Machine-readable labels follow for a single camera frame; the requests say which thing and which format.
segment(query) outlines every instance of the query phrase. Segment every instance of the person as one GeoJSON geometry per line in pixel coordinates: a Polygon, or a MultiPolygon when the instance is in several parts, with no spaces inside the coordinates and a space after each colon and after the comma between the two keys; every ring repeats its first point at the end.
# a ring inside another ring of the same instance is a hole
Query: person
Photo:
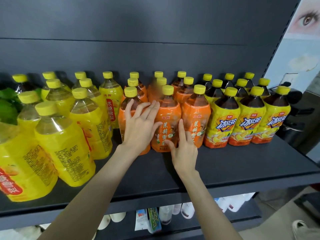
{"type": "MultiPolygon", "coordinates": [[[[160,107],[159,102],[142,103],[131,116],[133,102],[131,100],[125,109],[126,129],[123,143],[118,145],[103,168],[75,196],[38,240],[92,239],[122,177],[162,124],[154,122],[160,107]]],[[[173,142],[169,140],[165,143],[171,149],[173,166],[190,196],[204,237],[206,240],[242,239],[217,206],[195,169],[198,149],[192,141],[190,132],[184,131],[182,120],[179,121],[178,132],[180,139],[178,148],[175,148],[173,142]]]]}

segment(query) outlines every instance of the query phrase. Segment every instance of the yellow bottle cap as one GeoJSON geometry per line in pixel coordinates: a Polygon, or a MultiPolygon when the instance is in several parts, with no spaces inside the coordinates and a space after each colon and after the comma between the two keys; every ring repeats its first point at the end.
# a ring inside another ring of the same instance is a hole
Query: yellow bottle cap
{"type": "Polygon", "coordinates": [[[88,96],[88,90],[85,88],[75,88],[72,90],[75,99],[84,99],[88,96]]]}
{"type": "Polygon", "coordinates": [[[221,88],[223,81],[220,79],[214,79],[212,81],[212,86],[215,88],[221,88]]]}
{"type": "Polygon", "coordinates": [[[49,88],[59,88],[61,87],[61,81],[59,79],[50,79],[46,81],[49,88]]]}
{"type": "Polygon", "coordinates": [[[174,94],[174,87],[171,85],[164,85],[162,87],[162,94],[167,95],[167,96],[173,95],[174,94]]]}
{"type": "Polygon", "coordinates": [[[129,87],[136,87],[139,85],[138,79],[137,78],[129,78],[128,79],[128,86],[129,87]]]}
{"type": "Polygon", "coordinates": [[[82,78],[87,78],[87,75],[85,72],[75,72],[74,74],[75,74],[75,78],[79,80],[82,78]]]}
{"type": "Polygon", "coordinates": [[[245,79],[253,79],[254,78],[254,73],[252,72],[246,72],[244,75],[245,79]]]}
{"type": "Polygon", "coordinates": [[[165,77],[157,77],[157,85],[163,86],[167,84],[167,79],[165,77]]]}
{"type": "Polygon", "coordinates": [[[54,101],[46,101],[46,102],[38,103],[35,106],[35,110],[40,116],[53,115],[58,112],[56,102],[54,101]]]}
{"type": "Polygon", "coordinates": [[[248,83],[248,80],[243,79],[243,78],[239,78],[235,85],[238,87],[245,87],[247,85],[247,83],[248,83]]]}
{"type": "Polygon", "coordinates": [[[49,80],[49,79],[56,79],[56,74],[54,72],[42,72],[42,76],[44,79],[49,80]]]}
{"type": "Polygon", "coordinates": [[[14,75],[12,75],[12,78],[17,83],[24,83],[24,82],[28,81],[28,77],[25,74],[14,74],[14,75]]]}
{"type": "Polygon", "coordinates": [[[178,77],[180,77],[180,78],[185,78],[186,75],[187,75],[186,72],[184,72],[184,71],[178,71],[178,77]]]}
{"type": "Polygon", "coordinates": [[[264,91],[264,88],[262,88],[262,87],[252,87],[250,94],[252,94],[254,96],[261,96],[263,91],[264,91]]]}
{"type": "Polygon", "coordinates": [[[227,87],[224,91],[224,95],[229,96],[229,97],[234,97],[236,96],[238,92],[238,89],[233,88],[233,87],[227,87]]]}
{"type": "Polygon", "coordinates": [[[229,81],[233,80],[234,77],[235,75],[232,73],[226,73],[226,75],[224,76],[224,78],[229,81]]]}
{"type": "Polygon", "coordinates": [[[113,78],[112,72],[103,72],[102,75],[103,75],[103,78],[104,78],[104,79],[111,79],[111,78],[113,78]]]}
{"type": "Polygon", "coordinates": [[[137,96],[137,88],[136,87],[126,87],[124,89],[124,95],[127,98],[134,98],[135,96],[137,96]]]}
{"type": "Polygon", "coordinates": [[[208,73],[203,74],[203,80],[204,81],[209,82],[209,81],[211,81],[211,79],[212,79],[212,75],[211,74],[208,74],[208,73]]]}
{"type": "Polygon", "coordinates": [[[259,79],[260,86],[268,86],[269,83],[270,83],[270,79],[267,79],[267,78],[260,78],[259,79]]]}
{"type": "Polygon", "coordinates": [[[139,72],[130,72],[130,78],[139,78],[139,72]]]}
{"type": "Polygon", "coordinates": [[[194,85],[194,88],[193,88],[193,92],[194,93],[196,93],[196,94],[204,94],[205,91],[206,91],[206,86],[200,85],[200,84],[194,85]]]}
{"type": "Polygon", "coordinates": [[[80,85],[83,88],[88,88],[92,86],[92,80],[90,78],[82,78],[80,79],[80,85]]]}
{"type": "Polygon", "coordinates": [[[18,94],[20,101],[24,104],[32,104],[39,101],[36,91],[27,91],[18,94]]]}
{"type": "Polygon", "coordinates": [[[163,72],[160,72],[160,71],[154,72],[154,77],[155,77],[155,78],[163,77],[163,72]]]}
{"type": "Polygon", "coordinates": [[[186,76],[186,77],[183,79],[183,83],[184,83],[184,84],[187,84],[187,85],[192,85],[192,84],[193,84],[193,77],[191,77],[191,76],[186,76]]]}
{"type": "Polygon", "coordinates": [[[275,92],[280,95],[287,95],[290,92],[290,88],[285,86],[278,86],[275,92]]]}

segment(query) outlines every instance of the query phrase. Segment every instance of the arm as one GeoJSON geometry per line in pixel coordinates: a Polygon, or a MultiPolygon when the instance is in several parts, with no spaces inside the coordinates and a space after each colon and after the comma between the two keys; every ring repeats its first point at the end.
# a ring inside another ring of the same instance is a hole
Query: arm
{"type": "Polygon", "coordinates": [[[160,104],[155,101],[139,105],[133,117],[131,100],[125,110],[124,141],[103,168],[76,195],[38,240],[91,240],[106,213],[112,196],[134,159],[146,148],[156,128],[154,123],[160,104]]]}
{"type": "Polygon", "coordinates": [[[172,163],[190,196],[206,240],[242,240],[195,170],[198,149],[190,132],[184,131],[182,120],[179,121],[179,139],[178,148],[169,140],[165,143],[171,149],[172,163]]]}

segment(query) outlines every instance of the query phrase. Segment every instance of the bottle cap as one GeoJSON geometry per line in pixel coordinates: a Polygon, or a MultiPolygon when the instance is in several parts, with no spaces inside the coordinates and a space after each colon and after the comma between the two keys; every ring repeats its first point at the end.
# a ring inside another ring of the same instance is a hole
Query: bottle cap
{"type": "Polygon", "coordinates": [[[208,74],[208,73],[203,74],[203,80],[204,81],[209,82],[209,81],[211,81],[211,79],[212,79],[212,75],[211,74],[208,74]]]}
{"type": "Polygon", "coordinates": [[[163,72],[159,72],[159,71],[154,72],[154,77],[155,78],[163,77],[163,72]]]}
{"type": "Polygon", "coordinates": [[[25,74],[14,74],[12,75],[12,78],[17,83],[24,83],[28,81],[28,77],[25,74]]]}
{"type": "Polygon", "coordinates": [[[263,91],[264,91],[264,88],[255,86],[251,88],[250,94],[254,96],[261,96],[263,91]]]}
{"type": "Polygon", "coordinates": [[[104,78],[104,79],[111,79],[111,78],[113,78],[112,72],[103,72],[102,75],[103,75],[103,78],[104,78]]]}
{"type": "Polygon", "coordinates": [[[56,102],[54,101],[46,101],[46,102],[38,103],[35,106],[35,110],[40,116],[53,115],[58,112],[56,102]]]}
{"type": "Polygon", "coordinates": [[[130,78],[139,78],[139,72],[130,72],[130,78]]]}
{"type": "Polygon", "coordinates": [[[287,95],[290,92],[290,88],[285,86],[278,86],[275,92],[280,95],[287,95]]]}
{"type": "Polygon", "coordinates": [[[180,78],[185,78],[186,75],[187,75],[186,72],[184,72],[184,71],[178,71],[178,77],[180,77],[180,78]]]}
{"type": "Polygon", "coordinates": [[[24,104],[32,104],[39,101],[36,91],[27,91],[18,94],[20,101],[24,104]]]}
{"type": "Polygon", "coordinates": [[[233,80],[234,77],[235,75],[232,73],[226,73],[226,75],[224,76],[224,78],[229,81],[233,80]]]}
{"type": "Polygon", "coordinates": [[[129,87],[136,87],[139,85],[138,79],[137,78],[129,78],[128,79],[128,86],[129,87]]]}
{"type": "Polygon", "coordinates": [[[270,83],[270,79],[267,79],[267,78],[260,78],[259,79],[260,86],[268,86],[269,83],[270,83]]]}
{"type": "Polygon", "coordinates": [[[163,86],[167,84],[167,79],[165,77],[158,77],[157,78],[157,85],[163,86]]]}
{"type": "Polygon", "coordinates": [[[246,72],[244,75],[245,79],[253,79],[254,78],[254,73],[252,72],[246,72]]]}
{"type": "Polygon", "coordinates": [[[85,88],[75,88],[72,90],[75,99],[84,99],[88,96],[88,90],[85,88]]]}
{"type": "Polygon", "coordinates": [[[49,88],[59,88],[61,87],[61,81],[59,79],[50,79],[46,81],[49,88]]]}
{"type": "Polygon", "coordinates": [[[79,80],[82,78],[87,78],[87,75],[85,72],[75,72],[74,74],[75,74],[75,78],[79,80]]]}
{"type": "Polygon", "coordinates": [[[162,94],[167,95],[167,96],[173,95],[174,94],[174,87],[171,85],[164,85],[162,87],[162,94]]]}
{"type": "Polygon", "coordinates": [[[193,88],[193,92],[194,93],[196,93],[196,94],[204,94],[205,91],[206,91],[206,86],[200,85],[200,84],[194,85],[194,88],[193,88]]]}
{"type": "Polygon", "coordinates": [[[212,81],[212,86],[215,87],[215,88],[221,88],[222,86],[222,80],[220,79],[214,79],[212,81]]]}
{"type": "Polygon", "coordinates": [[[42,76],[45,80],[56,79],[56,74],[54,72],[42,72],[42,76]]]}
{"type": "Polygon", "coordinates": [[[136,87],[126,87],[124,89],[124,95],[127,98],[134,98],[135,96],[137,96],[137,88],[136,87]]]}
{"type": "Polygon", "coordinates": [[[224,90],[224,95],[229,96],[229,97],[234,97],[234,96],[236,96],[237,92],[238,92],[238,89],[233,88],[233,87],[227,87],[224,90]]]}
{"type": "Polygon", "coordinates": [[[183,83],[184,83],[184,84],[187,84],[187,85],[192,85],[192,84],[193,84],[193,77],[191,77],[191,76],[186,76],[186,77],[183,79],[183,83]]]}
{"type": "Polygon", "coordinates": [[[248,80],[243,79],[243,78],[239,78],[235,85],[238,87],[245,87],[247,85],[247,83],[248,83],[248,80]]]}
{"type": "Polygon", "coordinates": [[[92,86],[92,80],[90,78],[82,78],[80,79],[80,85],[83,88],[88,88],[92,86]]]}

